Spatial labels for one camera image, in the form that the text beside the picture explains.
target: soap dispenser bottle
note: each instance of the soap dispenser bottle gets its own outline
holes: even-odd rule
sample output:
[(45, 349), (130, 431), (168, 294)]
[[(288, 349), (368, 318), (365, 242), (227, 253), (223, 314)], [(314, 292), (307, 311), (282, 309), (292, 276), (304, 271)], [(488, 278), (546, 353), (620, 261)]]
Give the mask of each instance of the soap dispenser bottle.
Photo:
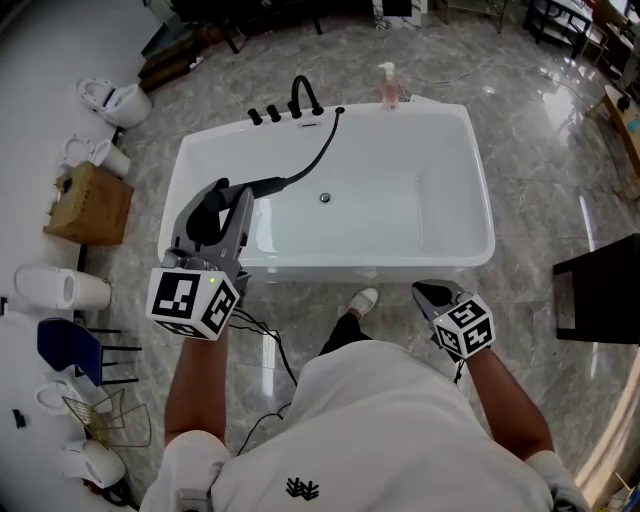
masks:
[(394, 109), (398, 106), (398, 81), (396, 80), (393, 62), (385, 62), (378, 67), (384, 68), (384, 80), (382, 81), (382, 106)]

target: white bathtub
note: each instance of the white bathtub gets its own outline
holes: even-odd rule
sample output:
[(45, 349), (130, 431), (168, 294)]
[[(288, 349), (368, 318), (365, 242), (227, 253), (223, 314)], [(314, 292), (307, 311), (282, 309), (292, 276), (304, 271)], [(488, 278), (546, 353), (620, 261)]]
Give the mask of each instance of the white bathtub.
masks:
[[(491, 207), (466, 109), (439, 103), (345, 105), (336, 135), (310, 175), (255, 203), (241, 261), (257, 279), (419, 277), (424, 267), (482, 265), (494, 251)], [(288, 177), (326, 141), (322, 116), (283, 114), (184, 138), (171, 178), (158, 256), (193, 195), (218, 178)], [(323, 203), (319, 197), (331, 194)]]

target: gray marble floor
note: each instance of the gray marble floor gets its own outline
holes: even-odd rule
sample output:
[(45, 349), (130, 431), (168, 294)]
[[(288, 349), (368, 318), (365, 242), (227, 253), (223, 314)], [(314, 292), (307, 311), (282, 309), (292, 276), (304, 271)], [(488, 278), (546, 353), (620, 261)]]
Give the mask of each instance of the gray marble floor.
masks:
[[(557, 340), (551, 266), (589, 250), (580, 197), (596, 246), (628, 235), (640, 222), (635, 203), (614, 194), (633, 176), (622, 143), (602, 114), (584, 118), (607, 79), (589, 61), (571, 61), (567, 49), (536, 46), (519, 24), (506, 23), (497, 34), (482, 17), (456, 14), (447, 26), (430, 16), (418, 31), (376, 31), (372, 20), (324, 20), (322, 36), (312, 26), (263, 35), (248, 40), (238, 56), (218, 45), (192, 73), (154, 92), (149, 119), (124, 136), (122, 147), (133, 162), (128, 181), (135, 187), (125, 239), (116, 248), (90, 248), (87, 270), (114, 289), (97, 321), (126, 330), (125, 341), (144, 349), (135, 368), (141, 381), (128, 386), (128, 394), (148, 405), (154, 437), (148, 449), (121, 450), (137, 497), (162, 456), (162, 414), (181, 345), (144, 317), (181, 139), (246, 117), (253, 106), (284, 109), (299, 73), (309, 77), (323, 104), (379, 101), (377, 65), (387, 60), (396, 63), (407, 95), (466, 106), (489, 185), (493, 258), (475, 269), (425, 269), (425, 278), (455, 279), (483, 296), (495, 316), (495, 350), (546, 415), (559, 454), (575, 472), (589, 459), (627, 384), (636, 348)], [(427, 83), (471, 70), (451, 83)], [(280, 331), (298, 371), (319, 352), (359, 287), (252, 283), (245, 309)], [(381, 285), (379, 305), (362, 325), (453, 375), (447, 356), (428, 341), (407, 285)], [(246, 331), (233, 332), (228, 374), (227, 437), (235, 452), (254, 422), (290, 401), (294, 388), (273, 345)], [(481, 414), (466, 377), (462, 388)], [(249, 447), (280, 428), (277, 418), (269, 418)], [(126, 435), (139, 441), (143, 430), (134, 421)]]

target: faucet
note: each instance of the faucet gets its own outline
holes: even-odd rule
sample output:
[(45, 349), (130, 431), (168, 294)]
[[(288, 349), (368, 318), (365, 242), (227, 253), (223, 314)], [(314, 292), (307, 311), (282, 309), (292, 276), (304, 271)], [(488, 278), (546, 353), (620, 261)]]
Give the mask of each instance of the faucet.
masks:
[(313, 89), (311, 88), (311, 84), (307, 77), (304, 75), (298, 75), (293, 80), (293, 85), (291, 86), (291, 101), (287, 103), (289, 110), (291, 111), (291, 117), (294, 119), (298, 119), (302, 116), (302, 112), (300, 112), (300, 102), (298, 101), (298, 90), (300, 89), (300, 84), (304, 85), (304, 88), (307, 91), (307, 96), (311, 100), (311, 113), (314, 116), (320, 116), (324, 112), (324, 109), (318, 103), (316, 99), (316, 95), (313, 94)]

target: white sneaker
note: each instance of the white sneaker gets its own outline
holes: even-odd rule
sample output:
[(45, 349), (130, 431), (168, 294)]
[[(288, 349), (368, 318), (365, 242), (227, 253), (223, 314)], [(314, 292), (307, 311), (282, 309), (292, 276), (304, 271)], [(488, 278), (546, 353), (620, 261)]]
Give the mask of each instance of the white sneaker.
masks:
[(351, 299), (349, 309), (355, 309), (360, 313), (360, 317), (362, 318), (373, 309), (376, 302), (378, 302), (378, 290), (375, 288), (365, 288), (364, 290), (359, 291), (356, 296)]

